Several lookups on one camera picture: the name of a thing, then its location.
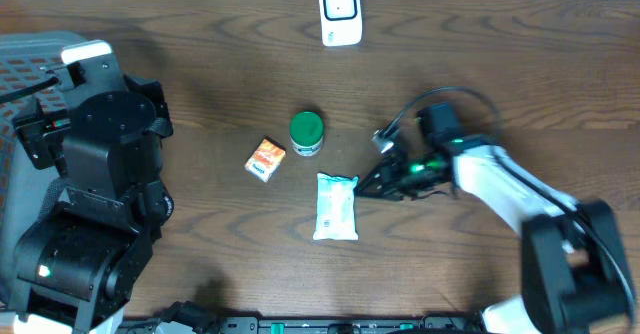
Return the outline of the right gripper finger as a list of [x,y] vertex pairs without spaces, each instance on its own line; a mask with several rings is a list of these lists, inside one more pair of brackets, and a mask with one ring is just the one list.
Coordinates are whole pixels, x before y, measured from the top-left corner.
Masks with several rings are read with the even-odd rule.
[[400,158],[384,156],[371,171],[359,181],[359,187],[393,186],[399,182]]
[[379,182],[359,183],[354,189],[356,197],[398,202],[404,195],[393,185]]

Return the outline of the light blue wipes pack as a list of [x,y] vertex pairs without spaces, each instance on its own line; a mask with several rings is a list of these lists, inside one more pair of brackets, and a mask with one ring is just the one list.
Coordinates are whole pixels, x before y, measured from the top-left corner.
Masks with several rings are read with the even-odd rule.
[[317,215],[314,240],[357,241],[354,190],[358,177],[317,174]]

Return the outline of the green lid jar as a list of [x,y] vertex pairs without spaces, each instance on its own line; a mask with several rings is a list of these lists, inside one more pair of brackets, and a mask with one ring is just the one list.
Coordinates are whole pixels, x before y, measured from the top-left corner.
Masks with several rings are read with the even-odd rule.
[[290,139],[294,151],[305,157],[316,155],[324,140],[324,122],[311,111],[295,114],[290,121]]

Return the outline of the orange snack packet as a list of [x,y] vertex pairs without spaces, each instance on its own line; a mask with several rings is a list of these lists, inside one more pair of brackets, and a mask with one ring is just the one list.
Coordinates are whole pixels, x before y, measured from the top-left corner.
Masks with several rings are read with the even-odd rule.
[[269,139],[263,139],[245,162],[244,168],[263,182],[268,182],[286,156],[286,151]]

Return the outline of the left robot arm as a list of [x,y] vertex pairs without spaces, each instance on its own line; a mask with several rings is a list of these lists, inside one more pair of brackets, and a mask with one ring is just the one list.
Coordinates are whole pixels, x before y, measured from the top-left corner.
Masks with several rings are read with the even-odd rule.
[[12,122],[33,165],[58,178],[14,247],[9,306],[87,333],[129,302],[173,213],[161,178],[173,126],[161,84],[124,74],[103,42],[63,49],[47,83],[65,107],[32,103]]

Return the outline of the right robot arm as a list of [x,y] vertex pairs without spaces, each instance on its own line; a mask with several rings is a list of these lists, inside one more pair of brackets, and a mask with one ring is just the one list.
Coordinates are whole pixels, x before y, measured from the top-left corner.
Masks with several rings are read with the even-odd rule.
[[390,124],[373,140],[381,162],[356,186],[359,197],[421,200],[450,184],[485,203],[520,238],[521,293],[480,314],[489,333],[586,333],[625,315],[636,294],[612,209],[581,202],[516,164],[484,135],[464,132],[453,108],[438,104],[416,115],[431,150],[411,159]]

